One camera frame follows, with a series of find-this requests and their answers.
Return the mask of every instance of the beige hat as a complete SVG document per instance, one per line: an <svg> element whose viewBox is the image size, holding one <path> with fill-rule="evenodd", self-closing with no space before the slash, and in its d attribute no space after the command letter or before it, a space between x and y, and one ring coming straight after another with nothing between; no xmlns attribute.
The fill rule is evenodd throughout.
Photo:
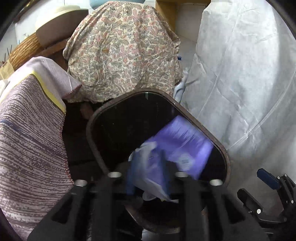
<svg viewBox="0 0 296 241"><path fill-rule="evenodd" d="M76 5L58 7L36 20L36 35L42 47L70 38L79 23L88 15L88 9Z"/></svg>

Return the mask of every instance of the blue bowl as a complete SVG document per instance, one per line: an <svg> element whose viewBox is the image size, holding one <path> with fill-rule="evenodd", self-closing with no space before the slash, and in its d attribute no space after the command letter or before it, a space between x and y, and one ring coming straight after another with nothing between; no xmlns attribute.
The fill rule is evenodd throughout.
<svg viewBox="0 0 296 241"><path fill-rule="evenodd" d="M98 6L101 6L106 2L108 2L108 1L106 1L106 0L89 0L89 5L91 6L92 9L96 9ZM145 0L130 0L128 2L144 3Z"/></svg>

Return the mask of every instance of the purple striped fabric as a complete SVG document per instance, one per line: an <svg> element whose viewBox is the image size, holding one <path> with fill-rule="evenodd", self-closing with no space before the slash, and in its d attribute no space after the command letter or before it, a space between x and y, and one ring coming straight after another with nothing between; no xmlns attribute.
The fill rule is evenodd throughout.
<svg viewBox="0 0 296 241"><path fill-rule="evenodd" d="M32 74L0 103L0 207L22 240L73 185L64 118Z"/></svg>

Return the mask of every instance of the purple plastic bag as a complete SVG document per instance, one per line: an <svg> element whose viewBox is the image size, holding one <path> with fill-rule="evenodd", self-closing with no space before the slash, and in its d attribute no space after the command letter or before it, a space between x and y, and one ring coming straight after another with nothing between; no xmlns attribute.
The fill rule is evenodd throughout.
<svg viewBox="0 0 296 241"><path fill-rule="evenodd" d="M198 179L203 171L213 143L194 125L177 116L148 141L155 141L168 161L175 162L179 171Z"/></svg>
<svg viewBox="0 0 296 241"><path fill-rule="evenodd" d="M177 116L131 154L131 182L160 199L168 200L161 152L164 152L166 160L177 164L179 171L198 179L212 149L213 143L200 130Z"/></svg>

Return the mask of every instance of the wicker basket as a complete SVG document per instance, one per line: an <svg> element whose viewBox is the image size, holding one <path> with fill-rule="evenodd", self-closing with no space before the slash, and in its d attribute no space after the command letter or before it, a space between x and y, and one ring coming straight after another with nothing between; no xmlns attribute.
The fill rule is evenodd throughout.
<svg viewBox="0 0 296 241"><path fill-rule="evenodd" d="M30 58L41 52L44 48L38 42L36 33L33 33L24 41L22 41L16 49L9 55L10 63L16 71Z"/></svg>

